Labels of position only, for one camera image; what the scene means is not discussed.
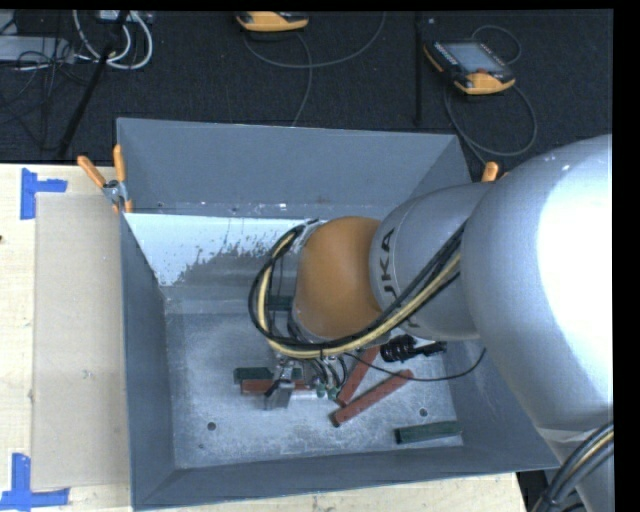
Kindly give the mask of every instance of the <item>cable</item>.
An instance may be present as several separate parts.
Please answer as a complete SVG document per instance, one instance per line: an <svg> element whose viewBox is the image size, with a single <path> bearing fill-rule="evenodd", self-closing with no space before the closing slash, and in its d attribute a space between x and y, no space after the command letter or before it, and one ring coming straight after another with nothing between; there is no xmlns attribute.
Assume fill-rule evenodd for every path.
<svg viewBox="0 0 640 512"><path fill-rule="evenodd" d="M387 370L386 368L382 368L380 366L376 366L374 364L367 363L366 361L360 359L357 356L354 356L353 354L350 354L349 352L345 352L344 355L352 357L357 361L360 361L361 363L367 365L369 368L372 368L372 369L377 370L379 372L388 373L389 375L395 375L395 376L400 377L400 378L405 379L405 380L411 380L411 381L416 381L416 382L440 382L440 381L443 381L443 380L458 379L460 377L464 377L465 375L470 374L482 362L482 359L484 359L484 356L485 356L486 353L487 353L487 349L483 348L482 352L480 352L480 355L478 356L478 359L476 360L476 362L473 363L473 365L471 365L468 369L466 369L465 371L463 371L461 373L457 373L457 374L454 374L454 375L447 375L445 377L434 377L434 378L406 377L406 376L398 374L396 372L392 372L390 370Z"/></svg>
<svg viewBox="0 0 640 512"><path fill-rule="evenodd" d="M298 108L298 112L297 112L296 116L294 117L293 122L291 123L291 126L295 126L298 123L298 119L300 118L300 114L302 113L302 110L304 109L304 107L305 107L305 105L307 103L307 100L309 99L309 94L311 92L311 84L312 84L312 81L313 81L313 70L316 69L316 68L333 66L333 65L336 65L336 64L340 64L342 62L346 62L348 60L351 60L351 59L357 57L358 55L360 55L364 51L366 51L374 43L374 41L378 38L378 36L380 35L380 32L382 31L382 28L383 28L384 23L385 23L385 19L386 19L386 12L383 12L381 20L380 20L380 25L378 26L378 29L376 30L376 32L373 35L373 37L369 40L369 42L367 42L362 48L360 48L358 51L352 53L351 55L348 55L346 57L342 57L340 59L328 61L328 62L320 62L320 63L314 64L312 59L311 59L311 51L309 50L309 46L307 45L307 43L304 40L304 38L302 37L302 35L300 35L299 33L296 33L296 36L298 36L298 39L299 39L300 43L302 44L302 46L304 47L304 50L305 50L305 52L307 54L307 64L287 64L287 63L284 63L284 62L277 62L277 61L274 61L274 60L267 59L266 57L264 57L264 56L260 55L258 52L256 52L253 48L251 48L251 46L249 45L249 37L246 36L246 35L244 37L244 44L247 47L247 49L251 53L253 53L254 56L256 56L261 61L266 62L267 64L271 64L273 66L278 66L278 67L286 68L286 69L308 69L309 70L309 78L307 80L307 89L306 89L304 97L302 99L302 103L300 104L300 107Z"/></svg>
<svg viewBox="0 0 640 512"><path fill-rule="evenodd" d="M452 109L451 109L451 97L453 96L453 89L449 89L449 90L445 89L444 90L444 106L445 106L445 108L447 110L447 114L449 115L449 119L451 120L451 123L453 124L453 126L455 127L455 129L459 133L459 135L462 137L462 139L467 143L467 145L469 146L471 151L473 151L474 155L483 164L486 164L486 161L482 158L482 156L480 155L478 150L484 151L486 153L489 153L491 155L496 155L496 156L505 156L505 157L519 156L519 155L529 151L529 149L531 149L531 147L533 146L533 144L536 141L536 138L538 136L538 121L536 119L536 114L535 114L535 111L533 110L533 106L531 105L531 103L529 102L527 97L524 95L524 93L520 90L520 88L518 88L516 85L513 85L512 89L514 91L516 91L516 93L518 93L520 95L520 97L523 99L525 105L527 106L527 109L529 110L529 113L531 115L531 120L533 122L533 129L532 129L532 133L531 133L531 138L529 139L529 142L526 144L526 146L524 146L522 149L519 149L517 151L511 151L511 152L497 151L497 150L488 148L486 146L482 146L479 143L477 143L476 141L474 141L469 135L467 135L467 133L460 127L460 125L456 122L456 120L455 120L455 118L453 116L453 112L452 112Z"/></svg>
<svg viewBox="0 0 640 512"><path fill-rule="evenodd" d="M433 258L431 258L431 260L423 267L423 269L418 273L418 275L416 275L414 277L414 279L407 285L407 287L395 298L395 300L391 304L389 304L389 306L380 314L380 316L374 322L372 322L370 325L368 325L366 328L362 329L361 331L359 331L357 333L353 333L350 336L345 336L345 337L340 338L338 340L333 340L331 343L325 343L325 344L315 343L315 346L328 348L330 346L335 346L336 344L342 344L342 343L350 342L354 338L359 337L359 336L363 336L363 335L367 334L370 330L372 330L375 327L378 327L379 325L381 325L383 321L387 320L391 316L391 314L398 307L401 306L402 302L407 297L409 297L409 295L411 295L412 293L415 292L415 290L418 289L418 286L425 280L425 278L427 278L428 281L431 281L431 280L433 280L435 278L437 273L442 270L443 262L446 262L451 257L451 255L453 255L453 253L457 250L457 248L459 247L460 240L461 240L461 237L462 237L462 233L464 231L464 226L465 226L465 223L462 223L460 225L460 227L453 233L453 235L451 235L449 240L436 252L436 254L433 256ZM278 246L278 243L276 243L276 246L274 247L274 249L271 252L271 258L273 258L274 251L275 251L275 248ZM272 262L267 261L267 263L265 263L262 271L264 271L269 265L272 265L272 264L273 264ZM260 281L260 278L261 278L261 274L258 274L258 276L256 276L256 279L254 281L254 285L252 287L252 290L250 291L250 294L249 294L249 311L250 311L252 320L255 320L254 324L255 324L255 326L256 326L256 328L258 330L261 330L262 328L260 327L259 323L257 322L257 318L255 316L255 313L252 310L252 300L253 300L252 297L253 297L253 295L255 293L254 288L257 287L257 285L258 285L258 283ZM293 337L296 337L296 333L293 332L293 330L292 330L292 327L294 327L294 326L290 323L287 327L289 329L290 334ZM287 344L286 342L289 340L288 338L277 338L277 337L276 337L276 339L277 339L277 341L280 341L283 344Z"/></svg>
<svg viewBox="0 0 640 512"><path fill-rule="evenodd" d="M479 28L477 28L473 34L471 35L472 38L475 38L477 36L477 34L479 32L481 32L482 30L487 30L487 29L491 29L491 30L499 30L501 32L504 32L505 34L507 34L509 37L511 37L511 39L513 39L513 41L515 42L516 46L517 46L517 52L516 52L516 56L514 58L512 58L510 61L508 61L508 64L512 64L514 62L516 62L521 54L522 54L522 46L520 45L520 42L516 39L516 37L509 32L508 30L499 27L497 25L483 25ZM538 121L536 119L536 114L535 111L533 109L533 106L531 105L531 102L529 101L529 99L525 96L525 94L522 92L522 90L520 90L519 87L517 87L516 85L513 85L511 87L524 101L524 104L527 107L527 110L529 112L529 115L531 116L531 121L533 123L533 128L532 128L532 133L531 133L531 138L529 139L529 141L527 142L527 144L519 150L516 151L497 151L495 149L492 148L488 148L486 146L482 146L480 145L478 142L476 142L475 140L473 140L458 124L458 122L456 121L454 115L453 115L453 110L451 108L451 97L453 96L453 89L448 90L448 89L444 89L443 91L443 96L444 96L444 106L445 109L447 111L447 115L449 116L449 119L451 121L451 123L453 124L454 128L456 129L456 131L458 132L458 134L460 135L460 137L467 143L467 145L469 146L469 149L473 152L473 154L476 156L476 158L478 160L480 160L480 162L484 165L487 163L486 159L482 157L482 155L480 154L480 151L484 151L485 153L488 153L490 155L494 155L494 156L502 156L502 157L514 157L514 156L520 156L524 153L526 153L527 151L529 151L529 149L531 149L531 147L533 146L533 144L536 141L536 138L538 136Z"/></svg>
<svg viewBox="0 0 640 512"><path fill-rule="evenodd" d="M275 60L267 59L266 57L264 57L264 56L260 55L258 52L256 52L253 48L251 48L251 46L249 45L247 37L244 38L244 44L248 48L248 50L251 53L253 53L253 55L255 55L258 59L260 59L263 62L266 62L267 64L271 64L273 66L279 66L279 67L288 68L288 69L317 69L317 68L322 68L322 67L326 67L326 66L334 66L336 64L341 64L343 62L351 60L351 59L357 57L358 55L360 55L361 53L365 52L375 42L375 40L380 35L380 32L382 32L382 28L384 27L384 23L385 23L386 17L387 17L387 13L386 13L386 11L383 11L382 17L380 19L380 25L378 26L378 29L376 30L375 34L373 34L373 37L369 40L369 42L367 42L362 48L360 48L358 51L352 53L351 55L347 55L346 57L342 57L342 58L336 59L336 60L330 60L330 61L327 61L327 62L318 62L316 64L311 64L311 63L309 63L309 64L287 64L285 62L277 62Z"/></svg>
<svg viewBox="0 0 640 512"><path fill-rule="evenodd" d="M322 358L325 355L338 355L348 350L360 348L402 323L458 277L457 267L460 259L458 248L464 226L465 223L456 230L447 243L438 250L409 286L381 313L378 319L358 333L325 343L310 343L308 340L301 340L297 336L294 336L293 339L276 336L269 330L268 326L269 319L265 313L265 307L273 267L278 258L282 257L305 229L305 225L296 226L276 242L270 251L268 261L264 264L251 286L249 292L249 315L251 320L260 333L265 336L271 348L293 358ZM423 288L406 305L400 307L404 299L413 293L421 280L429 273L431 275ZM256 294L257 312L254 311L254 297Z"/></svg>
<svg viewBox="0 0 640 512"><path fill-rule="evenodd" d="M311 51L309 50L309 46L305 42L304 38L300 34L296 33L296 35L298 36L300 43L302 43L302 46L304 47L304 51L307 53L307 59L309 61L309 78L307 79L307 90L304 93L304 97L302 98L302 103L300 103L300 107L298 107L298 113L296 114L296 117L293 118L293 122L291 123L291 126L295 126L297 124L298 119L300 118L300 114L302 114L302 110L304 109L304 106L307 104L307 100L309 99L309 93L311 92L311 82L313 81L313 67L311 67L311 64L312 64Z"/></svg>
<svg viewBox="0 0 640 512"><path fill-rule="evenodd" d="M338 356L338 362L342 368L342 381L340 382L340 387L344 386L347 382L347 377L349 376L349 369L347 368L347 363L344 362L344 358L342 355Z"/></svg>
<svg viewBox="0 0 640 512"><path fill-rule="evenodd" d="M613 455L613 422L607 423L585 440L561 466L533 512L556 512L575 487Z"/></svg>
<svg viewBox="0 0 640 512"><path fill-rule="evenodd" d="M78 35L80 36L80 39L82 41L83 46L89 50L89 52L91 53L91 55L93 55L92 57L87 57L86 55L81 55L78 54L78 58L81 59L85 59L85 60L90 60L92 62L98 62L100 60L100 53L91 45L91 43L89 43L89 40L87 39L87 37L85 36L82 27L80 25L80 19L78 17L78 11L77 9L73 9L71 11L72 17L73 17L73 21L76 27L76 30L78 31ZM119 54L110 57L107 59L107 65L114 68L114 69L120 69L120 70L136 70L136 69L140 69L144 66L146 66L149 61L151 60L151 56L153 55L153 37L151 36L151 31L149 30L149 27L147 26L147 24L145 23L145 21L140 17L140 15L135 12L135 11L131 11L130 13L131 18L142 28L144 34L145 34L145 38L147 40L147 53L145 54L144 58L137 63L134 64L120 64L118 61L122 60L131 50L131 46L132 46L132 42L131 42L131 34L129 32L129 29L123 25L122 26L122 30L125 34L125 37L127 39L127 43L125 46L125 49L120 52Z"/></svg>
<svg viewBox="0 0 640 512"><path fill-rule="evenodd" d="M326 348L314 348L314 345L299 345L299 348L293 349L288 348L285 344L280 343L274 337L270 336L267 326L267 320L264 312L264 303L265 297L267 294L267 284L269 282L272 267L267 267L264 272L264 276L260 281L259 292L257 297L257 310L258 310L258 325L260 327L261 332L267 338L267 342L274 350L292 357L297 358L315 358L315 357L324 357L325 355L338 355L349 350L355 350L360 348L372 341L374 341L379 336L385 334L391 329L397 327L400 323L406 320L409 316L411 316L418 308L422 307L429 299L436 295L441 289L443 285L449 284L451 278L457 277L458 272L458 264L460 262L460 253L457 252L454 254L450 262L444 267L442 272L438 274L432 281L430 281L415 297L413 297L405 306L403 306L397 313L392 315L389 319L382 322L379 326L369 330L363 336L352 339L351 341L347 341L344 344L340 343L339 345L334 343L329 343Z"/></svg>
<svg viewBox="0 0 640 512"><path fill-rule="evenodd" d="M11 14L11 19L7 21L2 27L0 27L0 35L4 34L5 30L7 30L11 25L16 24L16 11L13 11Z"/></svg>
<svg viewBox="0 0 640 512"><path fill-rule="evenodd" d="M80 59L90 60L92 62L97 62L98 60L100 60L100 53L93 46L91 46L91 43L89 43L89 40L87 39L87 36L84 35L84 31L82 30L82 27L80 26L80 18L78 17L78 10L77 9L72 9L71 10L71 16L73 17L73 22L75 24L76 30L78 31L78 35L80 36L80 40L82 41L82 46L85 47L87 50L89 50L91 55L93 55L93 57L87 57L86 55L80 54L80 52L78 51L77 57L80 58ZM122 59L123 57L125 57L127 55L127 53L129 53L129 50L131 49L131 34L129 33L129 29L126 26L123 25L122 31L124 32L125 37L127 39L127 44L125 46L125 49L120 54L117 54L117 55L115 55L113 57L110 57L107 60L107 62L109 62L109 61L115 62L115 61L118 61L118 60Z"/></svg>

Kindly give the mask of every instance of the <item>gray bin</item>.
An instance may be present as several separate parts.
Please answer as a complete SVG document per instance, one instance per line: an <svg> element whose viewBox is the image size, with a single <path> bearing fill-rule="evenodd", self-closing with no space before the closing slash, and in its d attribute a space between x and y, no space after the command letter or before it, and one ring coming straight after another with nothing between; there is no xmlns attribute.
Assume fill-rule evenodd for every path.
<svg viewBox="0 0 640 512"><path fill-rule="evenodd" d="M557 467L489 356L338 429L326 399L264 411L233 382L274 361L247 295L278 234L469 183L455 136L118 119L117 138L135 205L121 245L136 510ZM455 374L482 348L390 369ZM369 371L361 389L384 378ZM461 435L395 443L394 428L452 420Z"/></svg>

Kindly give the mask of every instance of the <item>black mat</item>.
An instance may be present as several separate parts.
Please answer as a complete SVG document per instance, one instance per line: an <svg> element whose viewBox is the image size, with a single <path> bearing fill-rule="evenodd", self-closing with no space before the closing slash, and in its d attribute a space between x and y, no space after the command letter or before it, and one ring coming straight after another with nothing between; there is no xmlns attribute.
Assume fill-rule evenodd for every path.
<svg viewBox="0 0 640 512"><path fill-rule="evenodd" d="M81 10L79 19L99 49L107 26L93 12ZM456 133L444 103L451 88L423 55L417 109L412 11L311 12L301 37L279 42L248 40L231 12L155 14L151 62L137 71L107 68L66 161L87 154L96 163L110 164L119 116L276 125L295 119L297 126ZM423 38L466 38L480 27L498 27L481 30L477 38L505 60L518 54L511 35L520 44L520 57L512 63L517 90L474 99L452 96L454 120L469 137L501 153L519 153L480 151L482 159L496 160L508 170L554 147L611 132L613 10L425 11L419 19ZM16 25L19 33L59 35L80 47L70 11L18 10ZM143 34L130 26L140 58ZM318 65L356 53L369 42L352 59L312 70L300 112L309 70L266 63L249 49L273 61L305 65L306 44L311 62ZM51 161L96 64L80 61L37 72L3 64L0 161ZM535 140L520 153L534 129ZM464 146L477 177L481 160Z"/></svg>

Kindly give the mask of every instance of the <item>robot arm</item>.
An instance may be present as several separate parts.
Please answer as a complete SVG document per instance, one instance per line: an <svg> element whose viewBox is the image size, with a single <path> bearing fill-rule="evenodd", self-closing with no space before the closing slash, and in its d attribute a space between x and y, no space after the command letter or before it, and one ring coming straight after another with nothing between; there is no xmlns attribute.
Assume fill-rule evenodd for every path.
<svg viewBox="0 0 640 512"><path fill-rule="evenodd" d="M415 198L380 223L319 224L299 242L291 321L302 341L269 343L304 358L384 343L396 326L425 340L482 339L565 462L612 421L611 220L611 137L603 136L497 182ZM258 290L269 279L262 274ZM265 294L256 295L261 311ZM269 338L264 314L258 324ZM600 436L612 438L609 430ZM613 457L601 462L578 485L592 512L614 509Z"/></svg>

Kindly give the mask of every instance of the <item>electronic component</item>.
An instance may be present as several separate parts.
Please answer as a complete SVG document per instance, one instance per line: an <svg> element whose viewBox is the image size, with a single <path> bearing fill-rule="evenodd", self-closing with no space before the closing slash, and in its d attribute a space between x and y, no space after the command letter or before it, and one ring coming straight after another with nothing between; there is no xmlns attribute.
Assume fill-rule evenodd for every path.
<svg viewBox="0 0 640 512"><path fill-rule="evenodd" d="M115 21L118 19L119 12L120 11L116 9L98 9L96 11L96 18L99 21L103 21L106 23L115 23ZM131 14L127 16L127 23L135 23L136 14L140 16L142 21L144 21L148 25L151 25L155 18L154 11L131 11Z"/></svg>
<svg viewBox="0 0 640 512"><path fill-rule="evenodd" d="M447 350L447 344L443 341L436 341L420 347L416 347L416 343L416 339L410 334L402 334L383 345L380 349L380 355L387 363L393 363L394 361L408 361L420 354L429 357Z"/></svg>
<svg viewBox="0 0 640 512"><path fill-rule="evenodd" d="M431 64L466 94L494 94L515 83L509 66L475 39L427 41L423 50Z"/></svg>

